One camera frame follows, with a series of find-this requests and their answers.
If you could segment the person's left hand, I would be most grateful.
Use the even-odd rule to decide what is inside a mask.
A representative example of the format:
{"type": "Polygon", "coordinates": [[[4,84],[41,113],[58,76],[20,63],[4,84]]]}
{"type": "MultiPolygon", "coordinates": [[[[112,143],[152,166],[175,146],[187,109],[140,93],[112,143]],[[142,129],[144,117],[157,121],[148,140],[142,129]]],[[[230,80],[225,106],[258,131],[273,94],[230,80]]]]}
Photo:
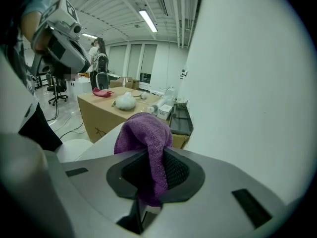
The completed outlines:
{"type": "Polygon", "coordinates": [[[37,43],[35,45],[35,51],[37,53],[46,53],[48,50],[48,44],[52,37],[52,33],[50,30],[46,29],[39,36],[37,43]]]}

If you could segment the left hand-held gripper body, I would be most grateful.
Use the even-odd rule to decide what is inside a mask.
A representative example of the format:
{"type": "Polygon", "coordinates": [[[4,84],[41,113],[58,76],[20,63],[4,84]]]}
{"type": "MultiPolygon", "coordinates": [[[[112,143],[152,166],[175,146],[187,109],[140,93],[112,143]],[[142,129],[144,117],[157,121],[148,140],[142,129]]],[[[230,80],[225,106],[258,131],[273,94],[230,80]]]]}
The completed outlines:
{"type": "Polygon", "coordinates": [[[52,4],[41,16],[39,26],[35,32],[31,49],[35,52],[31,73],[44,75],[47,73],[58,74],[53,67],[53,37],[68,37],[78,42],[79,33],[82,30],[75,8],[68,0],[58,0],[52,4]],[[37,53],[35,45],[41,33],[50,30],[52,37],[46,53],[37,53]]]}

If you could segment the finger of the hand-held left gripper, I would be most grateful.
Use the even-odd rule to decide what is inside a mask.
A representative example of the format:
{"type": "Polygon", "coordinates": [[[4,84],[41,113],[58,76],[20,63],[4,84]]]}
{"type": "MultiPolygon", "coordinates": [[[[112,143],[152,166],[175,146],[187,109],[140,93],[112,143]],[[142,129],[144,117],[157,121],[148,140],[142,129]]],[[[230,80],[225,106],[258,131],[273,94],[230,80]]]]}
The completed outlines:
{"type": "Polygon", "coordinates": [[[59,74],[85,72],[90,66],[83,47],[68,37],[53,37],[53,67],[59,74]]]}

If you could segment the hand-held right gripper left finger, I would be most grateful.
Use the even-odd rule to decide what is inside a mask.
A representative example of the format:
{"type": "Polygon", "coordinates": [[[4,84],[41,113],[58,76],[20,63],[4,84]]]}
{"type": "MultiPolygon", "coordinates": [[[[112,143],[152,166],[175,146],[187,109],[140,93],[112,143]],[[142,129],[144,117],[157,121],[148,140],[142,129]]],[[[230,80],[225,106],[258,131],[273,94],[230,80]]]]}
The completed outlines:
{"type": "Polygon", "coordinates": [[[142,232],[140,188],[149,180],[146,150],[65,163],[63,203],[76,232],[142,232]]]}

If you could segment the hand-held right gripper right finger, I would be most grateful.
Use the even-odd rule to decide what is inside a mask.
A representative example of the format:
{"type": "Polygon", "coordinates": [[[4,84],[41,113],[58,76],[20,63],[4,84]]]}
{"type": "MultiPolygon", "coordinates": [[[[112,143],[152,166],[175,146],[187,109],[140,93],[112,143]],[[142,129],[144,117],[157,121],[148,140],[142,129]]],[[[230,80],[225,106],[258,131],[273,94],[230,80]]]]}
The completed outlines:
{"type": "Polygon", "coordinates": [[[142,236],[146,238],[237,238],[255,227],[232,192],[246,189],[272,216],[286,210],[269,188],[237,166],[208,156],[174,149],[199,164],[205,172],[200,190],[188,201],[167,203],[142,236]]]}

